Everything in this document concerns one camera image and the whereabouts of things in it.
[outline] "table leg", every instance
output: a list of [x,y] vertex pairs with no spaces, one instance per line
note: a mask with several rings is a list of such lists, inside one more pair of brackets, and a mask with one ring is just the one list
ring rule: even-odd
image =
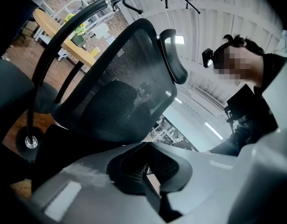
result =
[[83,63],[80,61],[74,66],[68,77],[65,79],[59,92],[57,92],[57,90],[52,85],[43,82],[42,85],[39,86],[35,97],[34,111],[42,114],[52,113],[52,111],[61,101],[72,79],[75,77],[82,66]]
[[61,99],[62,99],[65,91],[67,90],[68,86],[70,85],[72,79],[75,77],[75,75],[78,73],[78,71],[81,69],[81,67],[83,65],[84,64],[81,61],[79,61],[74,66],[74,68],[71,70],[71,72],[69,73],[68,77],[65,79],[65,81],[64,81],[62,87],[60,88],[59,93],[58,93],[58,95],[57,95],[57,97],[55,99],[55,103],[56,104],[58,104],[61,101]]

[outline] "chair headrest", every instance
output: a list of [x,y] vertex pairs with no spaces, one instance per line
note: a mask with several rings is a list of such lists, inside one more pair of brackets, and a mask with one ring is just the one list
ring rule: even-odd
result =
[[160,34],[163,58],[168,70],[177,84],[184,84],[188,78],[188,72],[183,67],[176,51],[174,29],[167,29]]

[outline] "black mesh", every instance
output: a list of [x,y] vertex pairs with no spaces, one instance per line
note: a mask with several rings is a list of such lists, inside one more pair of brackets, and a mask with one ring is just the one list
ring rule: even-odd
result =
[[142,141],[176,97],[152,24],[132,23],[54,112],[62,126],[93,138]]
[[175,34],[173,29],[164,30],[160,34],[160,42],[163,49],[163,56],[171,72],[174,81],[177,84],[184,84],[188,78],[188,72],[183,67],[177,55],[175,46]]

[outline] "ceiling light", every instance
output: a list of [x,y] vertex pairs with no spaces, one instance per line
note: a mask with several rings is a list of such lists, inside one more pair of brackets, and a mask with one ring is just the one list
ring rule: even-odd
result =
[[185,44],[184,36],[183,35],[176,35],[175,36],[175,43],[176,44]]
[[219,137],[219,139],[221,139],[221,140],[223,139],[223,137],[222,137],[220,134],[218,134],[218,132],[217,132],[212,126],[210,126],[208,123],[205,123],[205,125],[206,125],[208,128],[210,128],[210,130],[213,131],[214,134]]
[[178,98],[175,98],[175,100],[176,100],[177,102],[179,102],[179,103],[182,103]]
[[[165,92],[169,97],[171,96],[171,93],[169,92],[169,91],[166,91]],[[177,101],[177,102],[179,102],[180,104],[182,103],[178,98],[175,98],[175,100]]]

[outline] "wooden desk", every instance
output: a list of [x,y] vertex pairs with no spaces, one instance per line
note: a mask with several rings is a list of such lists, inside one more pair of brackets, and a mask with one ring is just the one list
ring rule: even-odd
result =
[[[33,17],[40,27],[51,37],[53,37],[61,28],[61,25],[57,21],[40,9],[36,9],[33,12]],[[63,94],[80,68],[84,64],[91,67],[96,62],[89,52],[76,46],[71,40],[66,39],[61,46],[79,60],[79,62],[69,73],[59,92],[47,83],[43,82],[43,84],[40,85],[35,99],[35,111],[38,113],[51,113],[57,104],[60,103]]]
[[[33,17],[40,27],[51,37],[61,28],[61,25],[57,21],[40,9],[36,9],[33,12]],[[76,46],[71,40],[65,40],[61,46],[88,67],[91,67],[96,62],[88,51]]]

